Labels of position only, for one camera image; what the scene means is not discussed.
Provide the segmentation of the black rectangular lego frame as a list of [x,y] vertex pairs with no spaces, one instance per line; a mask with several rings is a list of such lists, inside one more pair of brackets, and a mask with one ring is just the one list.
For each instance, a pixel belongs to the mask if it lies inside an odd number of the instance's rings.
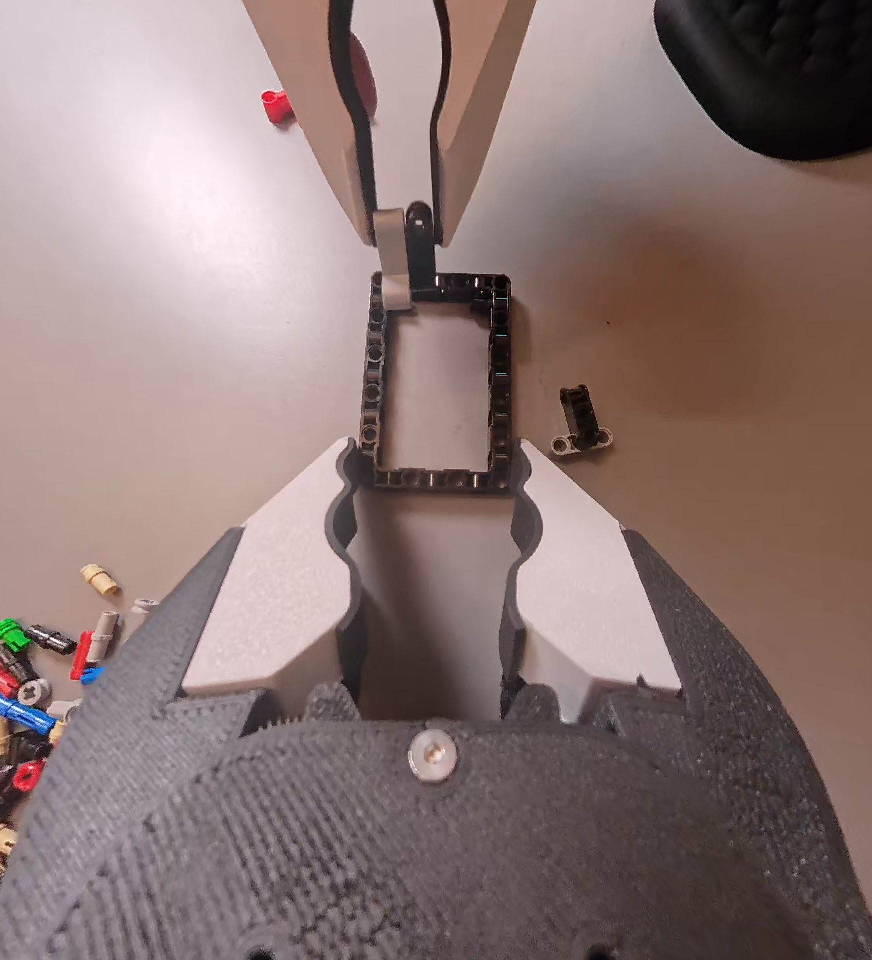
[[507,276],[438,272],[414,310],[370,282],[357,448],[367,489],[501,498],[514,460]]

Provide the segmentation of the grey lego connector assembly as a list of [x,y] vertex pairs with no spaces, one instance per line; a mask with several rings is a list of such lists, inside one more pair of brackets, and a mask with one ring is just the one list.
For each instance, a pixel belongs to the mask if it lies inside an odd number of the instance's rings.
[[436,286],[432,210],[421,200],[406,211],[379,209],[372,215],[372,226],[380,258],[382,305],[387,311],[411,311],[415,295]]

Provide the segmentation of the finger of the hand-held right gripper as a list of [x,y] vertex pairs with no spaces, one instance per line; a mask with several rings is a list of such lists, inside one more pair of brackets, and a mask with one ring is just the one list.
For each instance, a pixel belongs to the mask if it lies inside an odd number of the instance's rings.
[[435,1],[442,67],[430,128],[435,241],[447,247],[485,164],[534,1]]
[[298,125],[335,199],[360,240],[374,245],[368,114],[352,69],[352,2],[246,1],[251,24],[283,84]]

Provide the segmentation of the grey and black lego assembly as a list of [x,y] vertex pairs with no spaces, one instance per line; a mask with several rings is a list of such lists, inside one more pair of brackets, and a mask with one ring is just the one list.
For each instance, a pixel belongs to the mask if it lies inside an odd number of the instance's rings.
[[566,433],[551,440],[550,453],[566,459],[609,449],[613,435],[599,425],[586,385],[560,390]]

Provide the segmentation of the person's right hand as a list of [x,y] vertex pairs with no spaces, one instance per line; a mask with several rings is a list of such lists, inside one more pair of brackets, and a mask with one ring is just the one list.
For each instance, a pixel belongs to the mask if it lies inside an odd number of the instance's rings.
[[349,58],[360,102],[370,121],[378,108],[378,92],[365,48],[354,33],[348,37]]

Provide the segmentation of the pile of small lego pieces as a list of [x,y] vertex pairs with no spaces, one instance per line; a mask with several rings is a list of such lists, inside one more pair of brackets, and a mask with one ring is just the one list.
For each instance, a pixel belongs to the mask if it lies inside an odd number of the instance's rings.
[[84,691],[99,680],[123,628],[116,611],[103,611],[78,638],[36,623],[0,620],[0,883],[18,841],[18,821],[82,698],[59,699],[39,673],[33,652],[55,654]]

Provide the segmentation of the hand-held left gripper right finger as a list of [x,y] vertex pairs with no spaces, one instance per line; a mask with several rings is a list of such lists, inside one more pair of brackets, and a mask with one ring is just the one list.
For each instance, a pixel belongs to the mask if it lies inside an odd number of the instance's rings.
[[530,686],[550,689],[569,724],[593,719],[610,693],[676,700],[682,684],[622,525],[525,439],[511,480],[501,715]]

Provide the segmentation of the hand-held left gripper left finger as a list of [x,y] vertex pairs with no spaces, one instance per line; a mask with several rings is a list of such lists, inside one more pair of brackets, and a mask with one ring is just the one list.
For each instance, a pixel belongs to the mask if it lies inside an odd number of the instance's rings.
[[362,467],[355,439],[340,438],[243,524],[184,694],[268,690],[286,717],[303,714],[318,685],[358,701],[368,630],[348,547]]

